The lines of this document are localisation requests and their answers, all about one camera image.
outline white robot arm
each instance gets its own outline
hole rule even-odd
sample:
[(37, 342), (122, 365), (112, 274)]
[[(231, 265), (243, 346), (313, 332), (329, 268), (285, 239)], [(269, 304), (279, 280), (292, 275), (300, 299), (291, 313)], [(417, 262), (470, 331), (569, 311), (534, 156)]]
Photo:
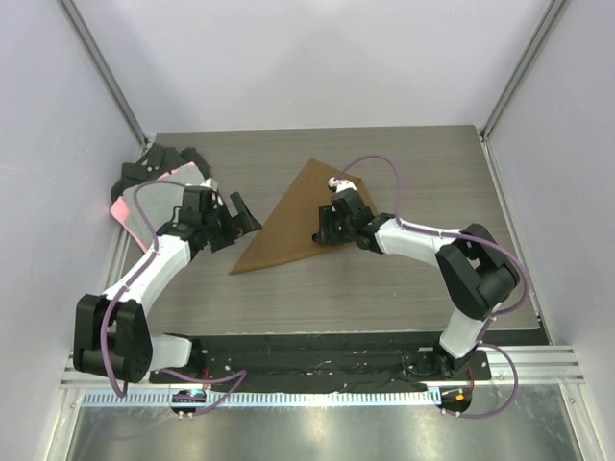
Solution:
[[(494, 242), (479, 225), (465, 230), (429, 228), (396, 219), (374, 216), (350, 181), (329, 180), (332, 204), (319, 209), (320, 228), (315, 242), (339, 245), (355, 242), (362, 250), (381, 255), (411, 257), (439, 267), (455, 308), (435, 345), (443, 374), (463, 367), (476, 348), (491, 313), (519, 283), (519, 275), (503, 255), (479, 244), (446, 235), (467, 233)], [(477, 260), (475, 267), (470, 260)]]
[[(201, 348), (180, 335), (150, 335), (146, 317), (168, 283), (207, 245), (217, 252), (261, 225), (238, 193), (231, 195), (237, 215), (232, 217), (210, 181), (188, 186), (175, 217), (157, 231), (158, 241), (118, 283), (100, 296), (85, 295), (77, 304), (73, 363), (84, 373), (106, 376), (103, 356), (107, 354), (118, 379), (140, 382), (162, 368), (182, 368)], [(110, 303), (117, 304), (108, 330), (107, 351), (101, 347), (103, 316)], [(199, 369), (198, 364), (190, 367)]]

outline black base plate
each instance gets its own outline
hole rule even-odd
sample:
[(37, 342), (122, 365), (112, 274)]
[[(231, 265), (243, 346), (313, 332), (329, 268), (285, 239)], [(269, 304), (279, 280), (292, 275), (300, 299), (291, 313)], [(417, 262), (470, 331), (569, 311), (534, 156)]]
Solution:
[[(388, 347), (367, 350), (208, 350), (207, 366), (211, 378), (246, 370), (248, 375), (240, 392), (258, 393), (421, 392), (427, 389), (422, 382), (468, 380), (465, 370), (451, 377), (435, 373), (430, 366), (433, 352)], [(485, 352), (474, 352), (468, 366), (472, 368), (474, 380), (491, 379)], [(163, 374), (151, 375), (150, 379), (153, 383), (181, 382)], [(213, 390), (226, 391), (231, 385), (216, 385)]]

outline brown triangular board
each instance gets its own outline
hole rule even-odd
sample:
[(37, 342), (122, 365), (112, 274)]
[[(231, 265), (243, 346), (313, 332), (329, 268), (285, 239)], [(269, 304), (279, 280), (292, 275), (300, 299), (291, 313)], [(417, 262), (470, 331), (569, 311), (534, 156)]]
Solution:
[[(257, 271), (345, 248), (345, 245), (322, 246), (311, 239), (318, 231), (318, 207), (331, 203), (327, 181), (338, 173), (332, 166), (311, 158), (230, 274)], [(361, 178), (351, 175), (344, 178), (355, 183), (365, 203), (377, 214)]]

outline aluminum frame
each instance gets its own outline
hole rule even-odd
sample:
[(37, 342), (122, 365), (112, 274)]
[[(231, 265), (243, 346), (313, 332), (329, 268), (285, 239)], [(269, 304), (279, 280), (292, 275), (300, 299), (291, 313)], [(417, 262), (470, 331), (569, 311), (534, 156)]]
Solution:
[[(500, 180), (497, 163), (492, 157), (491, 147), (489, 145), (489, 137), (495, 131), (498, 123), (505, 112), (514, 93), (523, 81), (525, 75), (529, 72), (531, 64), (535, 62), (540, 49), (544, 45), (549, 33), (554, 28), (558, 18), (562, 15), (565, 7), (570, 0), (553, 0), (547, 8), (545, 14), (540, 20), (540, 23), (534, 32), (529, 44), (524, 51), (519, 63), (514, 72), (509, 78), (496, 106), (493, 108), (485, 127), (480, 132), (480, 142), (485, 152), (485, 158), (489, 166), (496, 191), (501, 202), (504, 212), (504, 217), (510, 230), (513, 244), (517, 254), (521, 257), (524, 264), (527, 260), (523, 254), (522, 245), (519, 242), (517, 232), (514, 229), (513, 219), (507, 206), (504, 187)], [(135, 117), (128, 101), (126, 100), (119, 84), (112, 75), (112, 72), (107, 65), (100, 49), (98, 48), (91, 32), (81, 17), (79, 10), (73, 0), (58, 0), (61, 8), (64, 10), (69, 22), (73, 26), (79, 40), (83, 43), (89, 54), (93, 65), (96, 67), (106, 87), (108, 88), (111, 98), (117, 104), (120, 112), (124, 116), (127, 124), (133, 132), (136, 139), (146, 149), (148, 139), (141, 129), (138, 120)], [(117, 234), (116, 244), (112, 254), (109, 275), (106, 280), (106, 285), (118, 280), (123, 270), (126, 253), (129, 243), (128, 234), (121, 231)], [(541, 315), (540, 304), (538, 297), (532, 292), (532, 301), (537, 309), (538, 315)], [(507, 347), (504, 348), (515, 361), (520, 383), (525, 384), (553, 384), (558, 383), (561, 388), (562, 396), (566, 401), (569, 416), (575, 433), (578, 437), (578, 443), (581, 446), (583, 457), (588, 461), (604, 459), (600, 441), (594, 430), (591, 414), (588, 411), (586, 398), (583, 395), (585, 384), (582, 377), (581, 369), (571, 347), (569, 346), (523, 346), (523, 347)], [(489, 385), (495, 383), (497, 385), (507, 385), (512, 383), (511, 372), (507, 362), (495, 351), (487, 351), (489, 362), (491, 364), (494, 380), (477, 382), (477, 385)], [(137, 389), (160, 389), (160, 388), (185, 388), (185, 384), (171, 385), (155, 385), (148, 382), (134, 385)], [(61, 408), (59, 417), (55, 424), (54, 432), (47, 451), (47, 461), (61, 461), (66, 458), (70, 443), (73, 437), (77, 417), (81, 402), (91, 389), (106, 389), (111, 391), (107, 381), (103, 377), (90, 376), (76, 372), (72, 367), (72, 357), (69, 357), (64, 375), (61, 382), (61, 392), (63, 392), (61, 400)]]
[(498, 126), (498, 123), (500, 122), (500, 119), (502, 118), (502, 115), (508, 107), (510, 100), (514, 96), (517, 88), (524, 80), (525, 76), (528, 74), (531, 65), (536, 61), (540, 50), (547, 41), (547, 38), (569, 3), (570, 0), (552, 0), (549, 7), (547, 7), (547, 10), (538, 23), (538, 27), (529, 40), (528, 46), (526, 46), (523, 55), (515, 67), (515, 70), (513, 70), (512, 75), (508, 79), (498, 102), (492, 109), (484, 128), (480, 132), (483, 139), (488, 140), (491, 134), (493, 134), (494, 130)]
[(98, 44), (96, 40), (92, 36), (89, 28), (84, 21), (84, 18), (81, 16), (77, 5), (73, 0), (57, 0), (61, 9), (64, 11), (68, 22), (72, 26), (75, 34), (79, 41), (81, 41), (84, 49), (90, 57), (90, 60), (98, 75), (102, 79), (103, 83), (107, 87), (109, 91), (109, 95), (112, 100), (115, 102), (115, 105), (119, 109), (120, 113), (124, 117), (126, 124), (131, 129), (131, 132), (135, 136), (138, 143), (145, 147), (147, 145), (148, 139), (145, 133), (143, 132), (141, 125), (138, 123), (136, 119), (135, 113), (131, 109), (130, 104), (128, 104), (128, 100), (124, 96), (124, 92), (119, 86), (119, 83), (113, 76), (105, 57), (103, 56), (100, 48), (98, 48)]

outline white cable clip strip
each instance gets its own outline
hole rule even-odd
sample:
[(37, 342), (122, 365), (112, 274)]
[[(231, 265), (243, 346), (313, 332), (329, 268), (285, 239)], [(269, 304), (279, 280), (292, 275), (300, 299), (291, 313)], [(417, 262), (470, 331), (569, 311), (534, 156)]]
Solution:
[[(205, 403), (173, 402), (178, 389), (135, 389), (120, 399), (111, 389), (89, 389), (84, 395), (83, 408), (101, 407), (161, 407), (199, 408), (220, 399), (224, 393), (207, 393)], [(220, 407), (327, 407), (327, 406), (431, 406), (440, 404), (442, 397), (439, 387), (429, 387), (427, 392), (398, 392), (390, 394), (262, 394), (237, 392), (231, 394)]]

